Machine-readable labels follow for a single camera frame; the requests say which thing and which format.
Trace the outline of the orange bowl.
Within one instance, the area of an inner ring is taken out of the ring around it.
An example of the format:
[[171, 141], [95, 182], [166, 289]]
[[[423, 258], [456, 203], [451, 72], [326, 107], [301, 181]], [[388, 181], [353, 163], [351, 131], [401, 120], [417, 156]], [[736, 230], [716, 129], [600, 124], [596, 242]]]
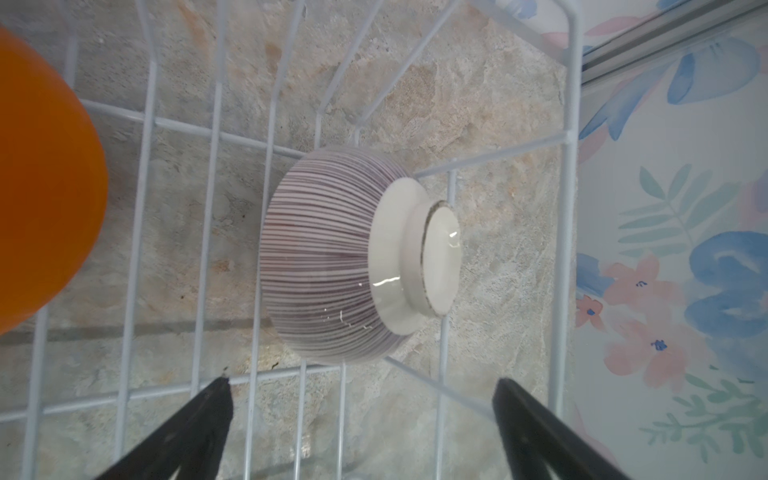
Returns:
[[99, 236], [108, 172], [97, 131], [64, 79], [1, 31], [1, 330], [75, 276]]

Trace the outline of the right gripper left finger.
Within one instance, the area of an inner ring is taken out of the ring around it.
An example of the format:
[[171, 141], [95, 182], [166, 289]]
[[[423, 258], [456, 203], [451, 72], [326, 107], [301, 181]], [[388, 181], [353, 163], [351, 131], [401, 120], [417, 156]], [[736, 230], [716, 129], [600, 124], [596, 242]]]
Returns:
[[230, 381], [219, 377], [100, 477], [214, 479], [233, 412]]

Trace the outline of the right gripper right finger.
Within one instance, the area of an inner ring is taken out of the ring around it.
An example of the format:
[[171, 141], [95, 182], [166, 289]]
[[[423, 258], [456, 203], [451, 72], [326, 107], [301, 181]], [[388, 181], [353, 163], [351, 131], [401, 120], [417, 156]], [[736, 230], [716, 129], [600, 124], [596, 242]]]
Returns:
[[626, 475], [510, 378], [492, 407], [514, 479], [624, 479]]

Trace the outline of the striped ceramic bowl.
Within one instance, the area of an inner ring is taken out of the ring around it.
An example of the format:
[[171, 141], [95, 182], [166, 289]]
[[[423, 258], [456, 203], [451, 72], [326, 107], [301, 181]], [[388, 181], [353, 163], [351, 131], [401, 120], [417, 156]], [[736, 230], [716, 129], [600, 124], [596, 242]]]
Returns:
[[449, 313], [462, 256], [447, 201], [382, 153], [329, 146], [301, 158], [272, 196], [260, 235], [262, 301], [298, 355], [374, 361]]

